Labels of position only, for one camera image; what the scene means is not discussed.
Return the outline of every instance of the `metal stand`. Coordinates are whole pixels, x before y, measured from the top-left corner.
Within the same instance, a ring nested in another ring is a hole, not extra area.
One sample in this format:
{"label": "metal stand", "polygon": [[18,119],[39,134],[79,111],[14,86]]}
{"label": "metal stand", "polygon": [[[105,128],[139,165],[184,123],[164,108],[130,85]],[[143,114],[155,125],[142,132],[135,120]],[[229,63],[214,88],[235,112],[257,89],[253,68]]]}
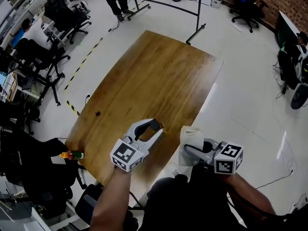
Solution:
{"label": "metal stand", "polygon": [[[165,5],[165,6],[174,8],[174,9],[178,9],[178,10],[184,11],[184,12],[186,12],[186,13],[190,13],[190,14],[192,14],[192,15],[197,16],[196,31],[193,33],[193,35],[191,35],[191,36],[186,40],[186,44],[188,44],[188,45],[191,45],[190,41],[201,31],[201,29],[204,29],[205,26],[206,26],[206,23],[204,23],[203,25],[201,25],[201,26],[199,27],[200,10],[201,10],[201,0],[199,0],[199,2],[198,2],[198,13],[194,13],[194,12],[192,12],[192,11],[189,11],[189,10],[186,10],[186,9],[183,9],[183,8],[180,8],[180,7],[177,7],[177,6],[173,6],[173,5],[171,5],[171,4],[167,4],[167,3],[163,3],[163,2],[158,2],[158,1],[154,1],[154,0],[143,0],[143,1],[148,1],[148,2],[154,2],[154,3],[162,4],[162,5]],[[131,15],[127,18],[128,21],[131,20],[131,17],[132,17],[132,16],[134,16],[135,14],[137,14],[139,11],[145,9],[146,7],[148,7],[149,9],[151,8],[151,6],[150,6],[149,4],[147,4],[147,5],[145,5],[144,7],[142,7],[142,8],[139,9],[137,0],[135,0],[135,3],[136,3],[137,11],[134,12],[134,14],[131,14]]]}

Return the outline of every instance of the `white floor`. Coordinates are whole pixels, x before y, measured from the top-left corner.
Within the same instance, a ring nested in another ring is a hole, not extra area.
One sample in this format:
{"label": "white floor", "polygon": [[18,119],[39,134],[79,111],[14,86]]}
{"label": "white floor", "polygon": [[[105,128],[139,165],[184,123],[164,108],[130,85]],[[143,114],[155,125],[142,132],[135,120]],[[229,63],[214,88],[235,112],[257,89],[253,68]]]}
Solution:
{"label": "white floor", "polygon": [[[88,35],[78,35],[74,45],[68,46],[71,60],[61,66],[66,78],[58,85],[62,105],[56,106],[52,91],[43,101],[42,122],[34,124],[35,137],[41,141],[68,136],[77,115],[66,101],[81,112],[87,93],[95,91],[144,30],[183,42],[195,30],[195,16],[151,4],[150,10],[145,9],[108,33],[116,18],[106,1],[86,1],[91,9],[92,25],[87,28]],[[172,0],[161,1],[175,4]],[[130,9],[135,7],[133,0],[128,5]],[[183,0],[176,5],[197,11],[195,1]],[[271,68],[279,50],[274,34],[263,26],[251,34],[244,23],[237,21],[240,32],[232,26],[231,18],[225,6],[214,9],[202,5],[200,23],[206,26],[192,40],[192,46],[218,57],[224,64],[193,126],[201,128],[205,137],[243,145],[244,161],[238,172],[255,187],[287,176],[293,170],[290,177],[260,188],[277,214],[282,215],[308,192],[308,108],[292,110],[290,91],[275,99],[280,89]],[[69,79],[101,37],[103,40],[63,94]],[[86,181],[90,184],[95,180],[87,174]],[[82,193],[76,182],[73,191],[76,204]]]}

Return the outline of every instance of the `wooden table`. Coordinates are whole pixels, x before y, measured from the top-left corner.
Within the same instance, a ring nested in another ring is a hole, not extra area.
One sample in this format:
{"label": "wooden table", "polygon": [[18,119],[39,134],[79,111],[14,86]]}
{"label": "wooden table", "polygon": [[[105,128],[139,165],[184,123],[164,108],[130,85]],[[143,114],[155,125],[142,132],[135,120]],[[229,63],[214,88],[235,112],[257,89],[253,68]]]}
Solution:
{"label": "wooden table", "polygon": [[139,120],[163,122],[166,134],[132,173],[131,191],[140,198],[177,149],[181,127],[195,120],[221,65],[199,49],[145,31],[100,83],[66,146],[84,151],[82,165],[106,185],[114,169],[110,151],[116,140]]}

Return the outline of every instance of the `white cloth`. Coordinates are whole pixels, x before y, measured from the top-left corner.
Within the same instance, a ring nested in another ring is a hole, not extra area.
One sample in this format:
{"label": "white cloth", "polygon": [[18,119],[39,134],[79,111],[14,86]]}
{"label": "white cloth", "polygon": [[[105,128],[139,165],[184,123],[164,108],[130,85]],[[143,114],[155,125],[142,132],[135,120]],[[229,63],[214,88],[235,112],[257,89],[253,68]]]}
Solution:
{"label": "white cloth", "polygon": [[190,158],[184,150],[184,145],[188,144],[202,150],[203,143],[204,136],[199,128],[183,126],[180,134],[179,165],[187,167],[197,165],[199,161]]}
{"label": "white cloth", "polygon": [[33,39],[38,45],[44,47],[48,50],[51,49],[52,43],[50,41],[47,42],[47,35],[43,32],[42,26],[42,19],[39,18],[31,27],[30,29],[25,32],[22,38],[26,38],[28,40]]}

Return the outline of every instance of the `black and white marker cube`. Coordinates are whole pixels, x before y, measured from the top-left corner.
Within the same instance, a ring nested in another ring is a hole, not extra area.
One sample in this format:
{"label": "black and white marker cube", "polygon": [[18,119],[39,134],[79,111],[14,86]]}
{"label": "black and white marker cube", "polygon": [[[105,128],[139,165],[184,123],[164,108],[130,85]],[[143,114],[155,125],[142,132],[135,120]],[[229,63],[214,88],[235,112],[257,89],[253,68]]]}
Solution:
{"label": "black and white marker cube", "polygon": [[126,172],[130,172],[145,158],[145,154],[136,150],[123,140],[118,139],[113,147],[110,157],[111,162]]}
{"label": "black and white marker cube", "polygon": [[234,175],[243,161],[244,147],[228,143],[214,158],[217,174]]}

